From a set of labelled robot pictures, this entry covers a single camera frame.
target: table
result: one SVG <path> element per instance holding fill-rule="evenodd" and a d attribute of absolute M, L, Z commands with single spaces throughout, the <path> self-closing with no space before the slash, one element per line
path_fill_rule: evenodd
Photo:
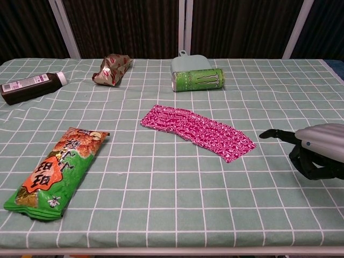
<path fill-rule="evenodd" d="M 323 60 L 211 59 L 223 89 L 174 93 L 170 62 L 136 59 L 117 87 L 91 80 L 99 59 L 0 66 L 1 84 L 57 71 L 69 81 L 28 102 L 0 100 L 1 203 L 68 127 L 111 134 L 61 220 L 0 210 L 0 253 L 344 253 L 344 181 L 307 180 L 288 159 L 292 145 L 258 137 L 343 123 L 343 80 Z M 226 163 L 141 126 L 155 104 L 233 126 L 257 147 Z"/>

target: green energy drink can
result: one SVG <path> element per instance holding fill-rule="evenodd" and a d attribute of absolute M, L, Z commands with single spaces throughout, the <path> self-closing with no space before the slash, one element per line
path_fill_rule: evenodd
<path fill-rule="evenodd" d="M 172 73 L 173 91 L 220 89 L 225 82 L 222 69 L 175 71 Z"/>

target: pink patterned cloth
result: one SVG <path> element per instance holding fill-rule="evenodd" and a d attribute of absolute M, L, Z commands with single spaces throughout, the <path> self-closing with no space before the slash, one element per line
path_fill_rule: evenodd
<path fill-rule="evenodd" d="M 175 133 L 218 154 L 227 163 L 256 147 L 242 132 L 185 109 L 155 105 L 142 119 L 141 125 Z"/>

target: orange label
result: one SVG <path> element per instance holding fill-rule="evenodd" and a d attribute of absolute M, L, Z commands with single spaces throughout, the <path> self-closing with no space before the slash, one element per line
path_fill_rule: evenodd
<path fill-rule="evenodd" d="M 29 193 L 37 189 L 48 190 L 54 183 L 62 180 L 59 162 L 55 156 L 45 159 L 24 182 Z"/>

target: white bottle cap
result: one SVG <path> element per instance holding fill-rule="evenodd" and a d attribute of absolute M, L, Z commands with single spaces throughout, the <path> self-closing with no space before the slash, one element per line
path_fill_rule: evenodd
<path fill-rule="evenodd" d="M 58 78 L 60 79 L 60 82 L 61 82 L 62 86 L 65 86 L 67 84 L 67 80 L 66 80 L 66 77 L 63 74 L 63 72 L 60 71 L 60 72 L 58 72 L 56 74 L 57 74 Z"/>

